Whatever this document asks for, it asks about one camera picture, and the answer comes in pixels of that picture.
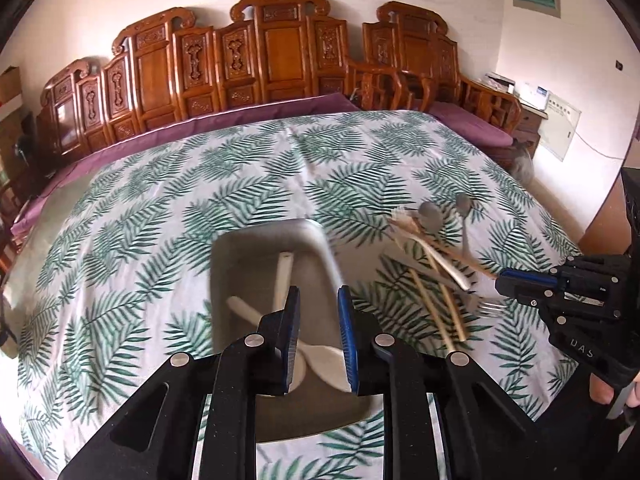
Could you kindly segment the person's right hand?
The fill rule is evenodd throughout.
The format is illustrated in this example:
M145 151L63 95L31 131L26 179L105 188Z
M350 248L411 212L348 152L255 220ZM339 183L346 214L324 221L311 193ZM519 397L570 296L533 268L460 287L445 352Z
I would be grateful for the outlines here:
M608 405L614 401L614 389L596 375L589 377L590 398L599 404ZM634 388L629 391L626 405L630 408L638 408L640 405L640 378L634 378Z

